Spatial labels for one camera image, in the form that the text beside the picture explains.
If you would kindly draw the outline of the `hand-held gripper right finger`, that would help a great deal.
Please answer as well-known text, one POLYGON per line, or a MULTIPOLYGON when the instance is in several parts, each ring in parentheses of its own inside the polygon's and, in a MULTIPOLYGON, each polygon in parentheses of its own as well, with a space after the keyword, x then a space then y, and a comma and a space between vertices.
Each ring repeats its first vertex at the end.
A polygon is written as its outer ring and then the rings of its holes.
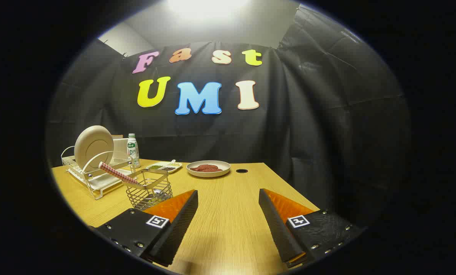
POLYGON ((269 189, 260 189, 258 202, 288 268, 320 261, 364 231, 333 211, 311 210, 269 189))

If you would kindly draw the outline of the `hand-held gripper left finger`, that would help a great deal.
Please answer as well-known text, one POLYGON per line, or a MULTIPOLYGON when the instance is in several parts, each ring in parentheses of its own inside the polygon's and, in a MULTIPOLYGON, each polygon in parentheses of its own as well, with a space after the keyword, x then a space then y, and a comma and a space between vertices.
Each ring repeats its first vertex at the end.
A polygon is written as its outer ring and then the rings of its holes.
POLYGON ((127 209, 94 232, 130 254, 168 267, 198 209, 198 191, 189 190, 145 210, 127 209))

